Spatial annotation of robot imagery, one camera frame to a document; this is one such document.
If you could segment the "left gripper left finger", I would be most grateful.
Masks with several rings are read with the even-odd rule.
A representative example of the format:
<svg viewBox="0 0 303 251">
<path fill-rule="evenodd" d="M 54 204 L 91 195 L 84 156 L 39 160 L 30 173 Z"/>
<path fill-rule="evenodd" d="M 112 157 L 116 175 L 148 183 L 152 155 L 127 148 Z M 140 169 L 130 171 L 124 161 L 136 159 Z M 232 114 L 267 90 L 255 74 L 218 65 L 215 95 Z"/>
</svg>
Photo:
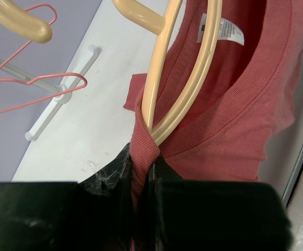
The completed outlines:
<svg viewBox="0 0 303 251">
<path fill-rule="evenodd" d="M 129 146 L 83 182 L 0 182 L 0 250 L 129 250 Z"/>
</svg>

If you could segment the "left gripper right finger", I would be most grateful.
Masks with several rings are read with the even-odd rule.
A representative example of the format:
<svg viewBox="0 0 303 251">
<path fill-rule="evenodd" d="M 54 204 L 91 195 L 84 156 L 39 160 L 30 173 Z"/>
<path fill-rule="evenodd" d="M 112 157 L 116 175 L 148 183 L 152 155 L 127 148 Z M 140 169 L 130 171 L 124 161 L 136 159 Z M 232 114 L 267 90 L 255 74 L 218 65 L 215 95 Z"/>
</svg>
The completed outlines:
<svg viewBox="0 0 303 251">
<path fill-rule="evenodd" d="M 143 198 L 147 250 L 289 250 L 293 242 L 281 199 L 265 183 L 187 180 L 159 156 Z"/>
</svg>

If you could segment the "red t shirt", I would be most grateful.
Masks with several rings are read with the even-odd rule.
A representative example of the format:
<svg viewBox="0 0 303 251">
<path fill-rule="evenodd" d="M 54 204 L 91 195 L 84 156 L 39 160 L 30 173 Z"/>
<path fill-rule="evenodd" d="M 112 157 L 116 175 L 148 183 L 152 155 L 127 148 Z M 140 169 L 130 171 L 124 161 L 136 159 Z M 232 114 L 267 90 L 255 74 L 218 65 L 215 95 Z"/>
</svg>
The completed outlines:
<svg viewBox="0 0 303 251">
<path fill-rule="evenodd" d="M 223 1 L 219 39 L 196 100 L 177 128 L 157 145 L 139 112 L 146 76 L 134 75 L 126 108 L 135 104 L 129 145 L 135 213 L 131 250 L 147 250 L 140 209 L 149 168 L 161 156 L 182 178 L 259 182 L 271 136 L 294 121 L 293 91 L 303 48 L 303 1 Z M 174 41 L 176 64 L 160 98 L 160 115 L 174 102 L 201 45 L 206 9 L 187 1 Z"/>
</svg>

